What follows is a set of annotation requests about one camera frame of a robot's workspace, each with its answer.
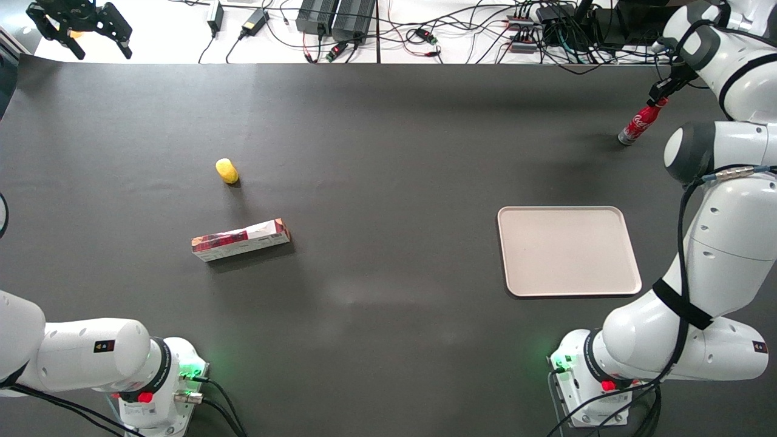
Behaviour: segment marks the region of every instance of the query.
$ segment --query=black strap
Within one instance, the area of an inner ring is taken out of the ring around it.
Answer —
[[[718,5],[718,9],[720,9],[720,17],[718,18],[718,26],[720,26],[720,27],[728,26],[728,22],[731,19],[731,5],[726,0],[723,0]]]
[[[684,301],[682,296],[677,294],[663,279],[659,279],[653,284],[653,292],[656,293],[658,299],[661,299],[661,302],[680,316],[681,319],[686,320],[698,329],[705,330],[709,325],[713,324],[712,316],[696,305]]]
[[[720,97],[718,97],[718,104],[720,105],[720,109],[723,110],[723,113],[726,115],[726,117],[729,120],[733,120],[733,118],[729,115],[728,111],[726,111],[726,94],[728,94],[729,88],[739,79],[742,79],[742,76],[749,73],[751,70],[756,69],[757,67],[762,66],[763,64],[768,64],[769,62],[777,61],[777,53],[774,54],[767,54],[766,56],[761,56],[760,58],[755,58],[751,61],[749,61],[747,64],[744,65],[744,67],[738,69],[734,74],[731,75],[731,77],[726,80],[726,83],[723,85],[723,88],[720,89]]]
[[[0,381],[0,389],[7,389],[11,386],[14,386],[16,384],[16,381],[19,380],[19,377],[22,375],[22,373],[24,373],[24,369],[27,368],[27,364],[29,364],[29,362],[24,363],[21,369],[8,375],[8,378],[5,378],[5,381]]]

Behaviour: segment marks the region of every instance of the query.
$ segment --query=box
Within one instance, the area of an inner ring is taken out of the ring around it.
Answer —
[[[192,253],[203,261],[213,261],[290,241],[284,221],[276,218],[243,229],[192,238]]]

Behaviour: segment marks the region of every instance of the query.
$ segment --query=coca-cola logo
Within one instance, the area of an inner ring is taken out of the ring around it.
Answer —
[[[632,121],[638,128],[647,129],[650,127],[650,123],[642,121],[642,114],[637,114]]]

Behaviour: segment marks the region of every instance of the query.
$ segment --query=black power supply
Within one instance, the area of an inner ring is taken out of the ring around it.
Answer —
[[[320,37],[331,35],[338,1],[303,0],[295,20],[297,31]]]
[[[211,34],[216,35],[221,30],[221,20],[224,18],[224,7],[221,2],[215,0],[207,11],[207,25],[211,28]]]
[[[372,11],[375,0],[340,0],[335,23],[332,25],[332,38],[335,41],[367,42]]]
[[[253,12],[253,14],[251,14],[250,17],[248,17],[246,22],[243,23],[242,29],[240,30],[240,37],[253,37],[264,27],[265,24],[267,24],[268,19],[270,19],[270,15],[267,13],[267,11],[262,8],[258,8]]]

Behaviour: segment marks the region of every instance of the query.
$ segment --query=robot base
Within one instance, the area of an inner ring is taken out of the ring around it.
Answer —
[[[564,406],[565,415],[574,411],[591,398],[605,394],[601,383],[597,381],[585,362],[584,343],[589,330],[579,329],[568,333],[559,348],[553,352],[550,364],[554,369],[565,369],[556,374],[559,399]],[[574,428],[591,428],[600,425],[603,420],[621,409],[632,399],[632,392],[614,394],[581,408],[572,416],[570,423]],[[629,410],[624,410],[607,422],[606,426],[626,425]]]
[[[150,404],[120,402],[121,418],[125,426],[146,437],[183,437],[186,434],[195,405],[174,402],[173,396],[175,393],[187,391],[199,393],[202,383],[180,379],[180,375],[195,372],[197,375],[205,376],[207,373],[208,364],[200,358],[189,341],[169,337],[165,339],[165,343],[170,348],[172,367],[161,390],[155,394],[155,398],[169,399],[171,409],[168,416],[155,423],[148,422],[143,416],[148,414]],[[145,423],[145,426],[138,426],[140,423]]]

